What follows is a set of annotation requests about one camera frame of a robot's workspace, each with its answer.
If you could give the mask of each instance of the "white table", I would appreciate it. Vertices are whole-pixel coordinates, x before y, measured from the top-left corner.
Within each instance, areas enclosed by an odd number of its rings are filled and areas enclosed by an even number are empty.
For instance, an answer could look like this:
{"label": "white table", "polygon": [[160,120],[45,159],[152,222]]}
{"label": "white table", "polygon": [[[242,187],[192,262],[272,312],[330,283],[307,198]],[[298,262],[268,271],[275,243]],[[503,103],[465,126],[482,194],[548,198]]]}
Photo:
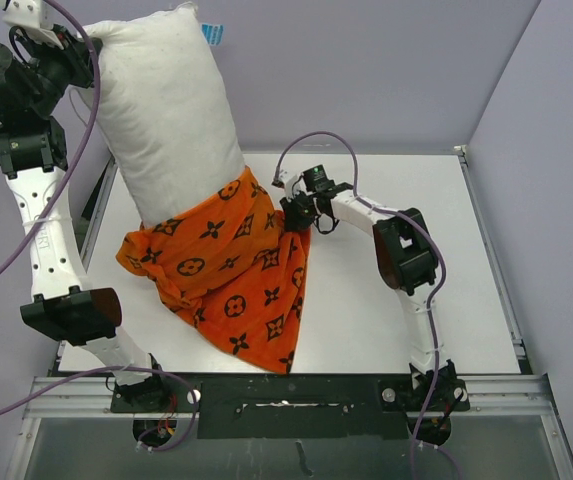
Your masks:
{"label": "white table", "polygon": [[[247,164],[275,205],[270,186],[278,155],[248,154]],[[392,208],[419,208],[447,264],[436,297],[446,348],[461,374],[519,373],[471,199],[456,156],[364,155],[359,191]],[[330,178],[352,183],[347,155],[289,155],[284,166],[303,171],[323,163]],[[220,352],[169,312],[154,284],[115,260],[124,234],[139,227],[135,204],[118,173],[89,264],[94,287],[112,287],[123,325],[168,371],[258,372]],[[293,373],[408,373],[408,338],[395,293],[381,280],[372,239],[351,225],[313,236],[306,302]],[[88,352],[66,345],[61,371],[101,366]]]}

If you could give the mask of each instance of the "pillow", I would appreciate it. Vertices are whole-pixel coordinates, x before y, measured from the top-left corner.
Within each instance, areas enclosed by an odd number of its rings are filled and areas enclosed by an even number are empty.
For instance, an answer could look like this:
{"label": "pillow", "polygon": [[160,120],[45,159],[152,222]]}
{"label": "pillow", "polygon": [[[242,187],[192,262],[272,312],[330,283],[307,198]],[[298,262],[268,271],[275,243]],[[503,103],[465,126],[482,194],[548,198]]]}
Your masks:
{"label": "pillow", "polygon": [[[192,3],[86,31],[104,43],[97,121],[145,227],[242,174],[224,82]],[[91,105],[92,90],[81,94]]]}

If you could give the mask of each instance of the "orange fabric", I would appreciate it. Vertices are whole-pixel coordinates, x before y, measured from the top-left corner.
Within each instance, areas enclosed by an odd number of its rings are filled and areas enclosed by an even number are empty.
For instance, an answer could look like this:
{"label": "orange fabric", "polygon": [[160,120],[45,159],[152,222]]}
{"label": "orange fabric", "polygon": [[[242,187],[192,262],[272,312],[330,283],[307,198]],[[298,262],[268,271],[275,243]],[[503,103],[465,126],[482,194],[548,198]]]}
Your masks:
{"label": "orange fabric", "polygon": [[188,212],[126,235],[117,260],[153,280],[164,305],[219,349],[289,373],[309,246],[310,231],[284,232],[247,167]]}

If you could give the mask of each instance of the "metal frame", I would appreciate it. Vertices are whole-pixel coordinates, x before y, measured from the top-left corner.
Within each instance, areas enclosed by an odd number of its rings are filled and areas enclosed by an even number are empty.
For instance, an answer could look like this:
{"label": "metal frame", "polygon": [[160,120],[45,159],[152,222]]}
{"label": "metal frame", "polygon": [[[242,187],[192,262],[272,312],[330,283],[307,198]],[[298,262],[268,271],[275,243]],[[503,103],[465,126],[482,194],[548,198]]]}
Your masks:
{"label": "metal frame", "polygon": [[[500,264],[482,217],[475,194],[474,186],[468,172],[466,146],[454,147],[453,154],[460,159],[462,174],[466,182],[473,210],[479,225],[484,246],[488,255],[493,277],[504,309],[506,321],[511,332],[515,353],[518,359],[527,360],[522,335],[515,319],[515,314],[504,281]],[[110,191],[117,173],[114,158],[111,158],[104,176],[97,205],[93,212],[87,237],[82,246],[82,263],[88,268],[92,257],[99,226],[106,209]],[[60,348],[55,362],[57,371]],[[546,377],[535,375],[496,375],[496,376],[463,376],[467,384],[471,409],[468,412],[454,412],[459,416],[539,416],[541,418],[549,447],[560,479],[573,480],[573,456],[567,438],[561,426],[554,406],[554,399]],[[56,378],[37,378],[33,391],[40,390],[57,381]],[[83,378],[62,385],[56,390],[47,392],[31,401],[25,411],[23,436],[17,442],[11,464],[8,469],[8,480],[22,480],[25,476],[34,439],[38,433],[42,418],[159,418],[161,414],[114,414],[110,412],[112,393],[107,390],[105,378]]]}

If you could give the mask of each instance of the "blue tag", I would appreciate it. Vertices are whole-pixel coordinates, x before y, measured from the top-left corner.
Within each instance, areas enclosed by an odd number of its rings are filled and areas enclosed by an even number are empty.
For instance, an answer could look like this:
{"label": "blue tag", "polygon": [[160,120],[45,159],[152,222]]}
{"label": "blue tag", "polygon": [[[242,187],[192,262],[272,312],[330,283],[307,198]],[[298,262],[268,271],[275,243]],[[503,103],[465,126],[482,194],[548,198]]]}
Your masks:
{"label": "blue tag", "polygon": [[204,32],[206,41],[211,47],[216,47],[217,45],[222,43],[222,35],[224,35],[223,25],[202,23],[202,32]]}

